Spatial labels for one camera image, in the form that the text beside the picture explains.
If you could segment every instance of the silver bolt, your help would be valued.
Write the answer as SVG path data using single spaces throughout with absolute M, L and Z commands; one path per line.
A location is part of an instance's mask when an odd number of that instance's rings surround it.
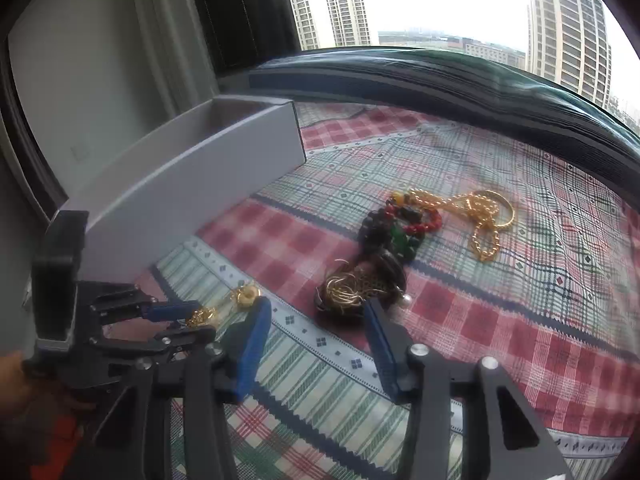
M 495 370 L 498 367 L 498 359 L 496 359 L 495 357 L 491 357 L 490 355 L 487 355 L 486 357 L 480 359 L 480 362 L 482 363 L 482 366 L 488 368 L 489 370 Z
M 149 370 L 153 362 L 148 357 L 141 357 L 140 359 L 136 359 L 136 368 L 138 370 Z
M 410 351 L 415 356 L 423 357 L 429 353 L 429 347 L 427 345 L 423 345 L 422 343 L 416 343 L 414 345 L 411 345 Z
M 206 345 L 204 345 L 204 349 L 209 355 L 222 354 L 222 346 L 220 346 L 220 343 L 217 341 L 214 341 L 213 343 L 207 343 Z

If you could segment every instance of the white curtain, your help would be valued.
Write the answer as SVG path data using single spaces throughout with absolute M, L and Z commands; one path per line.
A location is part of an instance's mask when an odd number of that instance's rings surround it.
M 210 99 L 218 85 L 194 0 L 135 0 L 140 31 L 170 117 Z

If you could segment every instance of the wall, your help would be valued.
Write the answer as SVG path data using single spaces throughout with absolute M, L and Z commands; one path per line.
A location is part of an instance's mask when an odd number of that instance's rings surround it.
M 9 49 L 27 121 L 68 194 L 166 120 L 133 0 L 32 0 Z
M 23 346 L 26 317 L 20 306 L 31 257 L 43 234 L 0 155 L 0 355 Z

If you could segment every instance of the dark striped cloth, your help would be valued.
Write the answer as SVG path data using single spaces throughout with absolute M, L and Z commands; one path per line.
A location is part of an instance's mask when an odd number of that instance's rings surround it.
M 398 47 L 318 50 L 252 70 L 250 91 L 394 105 L 491 129 L 560 156 L 640 209 L 640 138 L 596 105 L 477 57 Z

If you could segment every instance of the cardboard box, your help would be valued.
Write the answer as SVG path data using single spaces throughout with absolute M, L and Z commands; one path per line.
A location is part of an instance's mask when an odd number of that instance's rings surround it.
M 152 131 L 62 209 L 88 210 L 83 280 L 130 282 L 306 161 L 293 102 L 218 96 Z

